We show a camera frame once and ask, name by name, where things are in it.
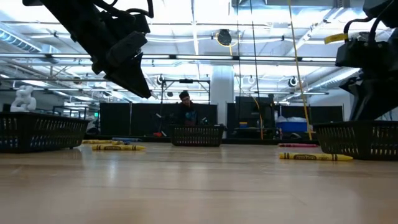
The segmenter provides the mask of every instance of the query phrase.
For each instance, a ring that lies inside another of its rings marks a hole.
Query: white robot
[[[36,109],[36,99],[32,97],[32,86],[21,86],[11,105],[11,112],[30,112]]]

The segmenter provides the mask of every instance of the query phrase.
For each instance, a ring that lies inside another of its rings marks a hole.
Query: plastic basket
[[[35,113],[0,113],[0,152],[24,153],[79,146],[88,121]]]
[[[398,160],[398,122],[349,121],[316,124],[322,151],[355,159]]]
[[[218,147],[223,139],[224,126],[171,126],[174,146]]]

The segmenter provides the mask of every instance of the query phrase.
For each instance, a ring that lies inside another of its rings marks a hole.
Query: dark hair
[[[187,96],[189,96],[189,93],[188,93],[187,90],[182,91],[182,92],[180,93],[180,99],[181,99],[181,100],[184,99],[184,98],[187,97]]]

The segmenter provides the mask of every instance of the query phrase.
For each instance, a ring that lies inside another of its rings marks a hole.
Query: wooden floor
[[[146,146],[0,154],[1,223],[398,222],[398,162],[280,161],[292,149],[274,146]]]

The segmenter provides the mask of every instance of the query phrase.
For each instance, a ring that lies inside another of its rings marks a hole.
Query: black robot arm
[[[71,39],[91,55],[96,74],[105,72],[105,79],[148,98],[150,90],[141,70],[141,47],[147,43],[145,35],[150,33],[146,16],[153,18],[153,3],[147,0],[148,11],[122,11],[114,7],[117,1],[23,0],[23,4],[44,5],[69,31]]]
[[[365,0],[365,19],[347,23],[348,34],[353,22],[376,19],[365,40],[346,39],[338,49],[336,66],[361,68],[358,77],[350,78],[340,88],[355,96],[351,120],[374,120],[398,107],[398,31],[388,42],[376,42],[376,28],[383,22],[390,28],[398,27],[398,1]]]

